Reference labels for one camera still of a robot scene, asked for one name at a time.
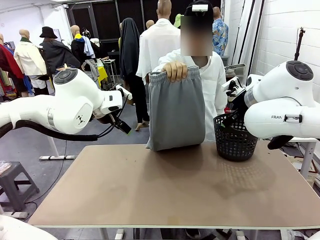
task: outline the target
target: brown tabletop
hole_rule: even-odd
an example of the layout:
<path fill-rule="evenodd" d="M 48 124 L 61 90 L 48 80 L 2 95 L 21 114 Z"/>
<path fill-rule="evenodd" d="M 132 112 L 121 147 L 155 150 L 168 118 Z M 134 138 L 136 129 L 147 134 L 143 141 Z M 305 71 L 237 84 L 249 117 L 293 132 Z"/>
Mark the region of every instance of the brown tabletop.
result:
<path fill-rule="evenodd" d="M 230 162 L 214 144 L 85 147 L 29 220 L 37 227 L 319 228 L 317 194 L 259 141 Z"/>

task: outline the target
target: white jacket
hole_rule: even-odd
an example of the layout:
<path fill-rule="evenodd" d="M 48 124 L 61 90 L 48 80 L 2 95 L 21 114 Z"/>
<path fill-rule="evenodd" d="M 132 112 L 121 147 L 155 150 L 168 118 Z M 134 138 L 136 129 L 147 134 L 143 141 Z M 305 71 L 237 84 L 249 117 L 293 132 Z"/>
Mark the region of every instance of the white jacket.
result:
<path fill-rule="evenodd" d="M 47 68 L 39 49 L 31 42 L 21 41 L 14 50 L 14 59 L 26 76 L 46 75 Z"/>

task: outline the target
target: elastic waistband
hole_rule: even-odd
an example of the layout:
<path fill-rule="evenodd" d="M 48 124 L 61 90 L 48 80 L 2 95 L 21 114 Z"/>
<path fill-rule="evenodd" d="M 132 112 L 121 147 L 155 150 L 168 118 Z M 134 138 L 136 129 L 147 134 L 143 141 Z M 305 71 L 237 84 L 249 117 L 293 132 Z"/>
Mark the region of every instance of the elastic waistband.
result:
<path fill-rule="evenodd" d="M 200 78 L 200 72 L 198 66 L 188 67 L 187 79 Z M 167 72 L 151 72 L 149 73 L 149 80 L 151 84 L 158 84 L 164 81 L 168 81 Z"/>

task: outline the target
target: black basket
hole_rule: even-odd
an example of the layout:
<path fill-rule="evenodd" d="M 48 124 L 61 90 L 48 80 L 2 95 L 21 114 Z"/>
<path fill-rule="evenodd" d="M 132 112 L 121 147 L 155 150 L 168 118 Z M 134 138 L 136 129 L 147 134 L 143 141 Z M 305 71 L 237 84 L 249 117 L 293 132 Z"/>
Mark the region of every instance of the black basket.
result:
<path fill-rule="evenodd" d="M 237 118 L 230 126 L 223 127 L 221 122 L 230 113 L 222 114 L 213 119 L 216 149 L 224 159 L 241 162 L 254 154 L 258 138 L 249 133 L 243 119 Z"/>

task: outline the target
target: blue patterned shirt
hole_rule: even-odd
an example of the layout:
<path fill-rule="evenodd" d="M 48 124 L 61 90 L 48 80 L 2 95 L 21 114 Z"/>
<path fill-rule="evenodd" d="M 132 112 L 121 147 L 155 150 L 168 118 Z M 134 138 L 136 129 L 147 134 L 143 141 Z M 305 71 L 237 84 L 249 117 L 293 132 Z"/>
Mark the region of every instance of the blue patterned shirt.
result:
<path fill-rule="evenodd" d="M 221 18 L 214 20 L 212 24 L 213 51 L 220 56 L 225 54 L 225 49 L 228 43 L 228 33 L 229 27 Z"/>

